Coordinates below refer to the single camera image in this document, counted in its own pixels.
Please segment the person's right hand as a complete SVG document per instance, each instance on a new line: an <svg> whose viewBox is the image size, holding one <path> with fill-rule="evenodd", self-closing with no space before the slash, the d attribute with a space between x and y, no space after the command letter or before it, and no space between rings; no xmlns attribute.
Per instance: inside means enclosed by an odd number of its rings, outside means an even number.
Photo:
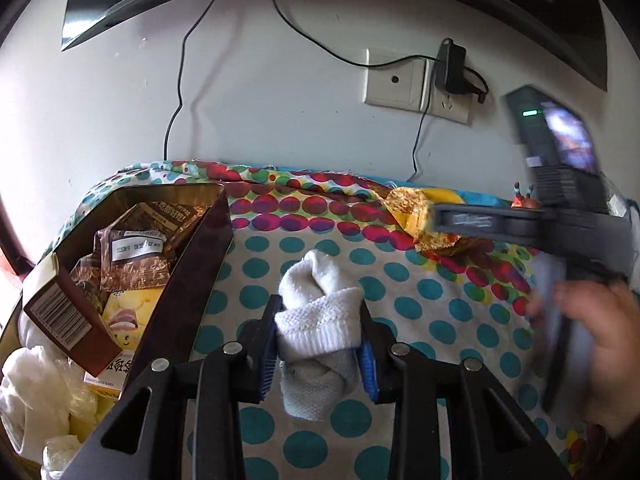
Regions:
<svg viewBox="0 0 640 480"><path fill-rule="evenodd" d="M584 421L620 437L639 418L639 305L623 282L563 282L554 302L594 338Z"/></svg>

